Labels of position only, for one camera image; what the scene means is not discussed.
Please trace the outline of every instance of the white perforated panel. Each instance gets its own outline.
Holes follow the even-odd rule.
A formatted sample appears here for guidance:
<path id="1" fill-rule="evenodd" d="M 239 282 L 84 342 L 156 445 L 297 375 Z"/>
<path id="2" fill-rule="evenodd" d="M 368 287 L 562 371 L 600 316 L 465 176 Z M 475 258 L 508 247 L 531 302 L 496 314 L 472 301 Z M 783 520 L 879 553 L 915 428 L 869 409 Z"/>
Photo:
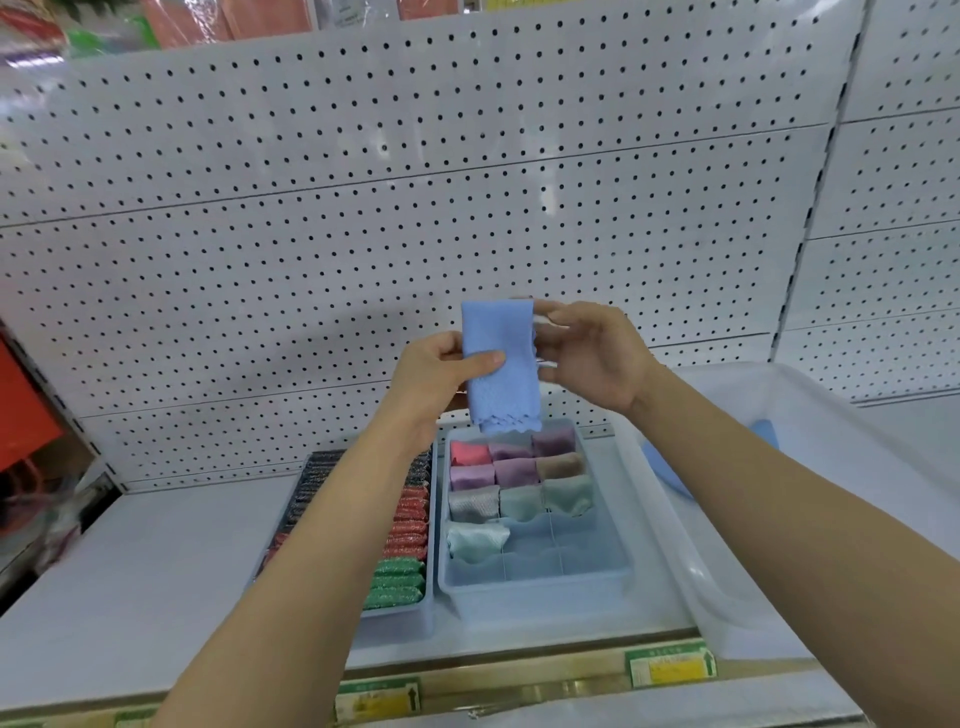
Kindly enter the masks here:
<path id="1" fill-rule="evenodd" d="M 844 124 L 810 237 L 960 218 L 960 110 Z"/>
<path id="2" fill-rule="evenodd" d="M 0 214 L 52 220 L 827 123 L 861 15 L 861 0 L 590 0 L 2 69 Z"/>
<path id="3" fill-rule="evenodd" d="M 844 119 L 960 106 L 960 2 L 875 0 Z"/>
<path id="4" fill-rule="evenodd" d="M 787 328 L 960 307 L 960 223 L 810 240 Z"/>
<path id="5" fill-rule="evenodd" d="M 670 366 L 766 361 L 773 336 L 654 349 Z M 347 445 L 379 404 L 387 383 L 331 387 L 288 395 L 164 407 L 83 420 L 130 490 L 172 488 L 297 470 L 317 448 Z M 555 387 L 544 387 L 546 417 L 574 420 L 589 434 L 606 413 Z M 466 412 L 444 415 L 463 425 Z"/>
<path id="6" fill-rule="evenodd" d="M 960 309 L 780 336 L 777 362 L 851 400 L 960 387 Z"/>
<path id="7" fill-rule="evenodd" d="M 0 231 L 0 310 L 78 416 L 389 378 L 463 299 L 776 330 L 826 127 Z"/>

